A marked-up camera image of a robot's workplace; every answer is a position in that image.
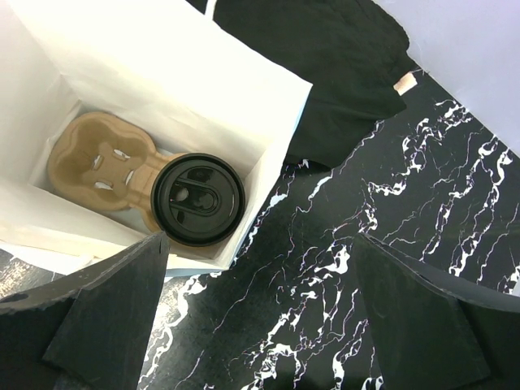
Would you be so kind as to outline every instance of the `white wall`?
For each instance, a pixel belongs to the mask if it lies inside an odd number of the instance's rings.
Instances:
[[[520,154],[520,1],[375,0],[406,30],[410,56]]]

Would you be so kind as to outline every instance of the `black plastic lid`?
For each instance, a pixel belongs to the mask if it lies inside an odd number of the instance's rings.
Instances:
[[[209,154],[185,154],[158,174],[151,194],[159,227],[173,240],[208,246],[232,234],[245,211],[237,173]]]

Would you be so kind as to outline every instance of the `white paper bag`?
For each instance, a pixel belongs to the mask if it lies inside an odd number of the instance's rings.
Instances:
[[[184,0],[0,0],[0,247],[64,274],[146,235],[53,193],[46,161],[77,115],[106,111],[244,181],[245,216],[211,249],[172,245],[184,275],[229,267],[274,185],[311,85]]]

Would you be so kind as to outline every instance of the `white surface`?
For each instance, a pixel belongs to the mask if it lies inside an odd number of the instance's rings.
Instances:
[[[520,2],[375,2],[405,28],[412,59],[520,154]]]
[[[159,148],[214,154],[245,178],[246,213],[232,237],[210,256],[172,246],[183,257],[168,263],[187,273],[228,268],[276,182],[310,84],[184,0],[11,6],[16,15],[0,0],[0,247],[22,245],[23,260],[39,253],[39,267],[66,274],[144,236],[43,190],[60,132],[98,109],[144,128]],[[75,265],[59,269],[53,252]]]

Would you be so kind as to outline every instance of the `black marble countertop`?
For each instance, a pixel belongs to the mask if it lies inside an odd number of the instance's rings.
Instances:
[[[381,388],[349,266],[357,232],[510,293],[520,162],[432,78],[414,75],[408,109],[341,167],[284,168],[229,271],[165,283],[140,390]],[[0,297],[55,277],[5,253]]]

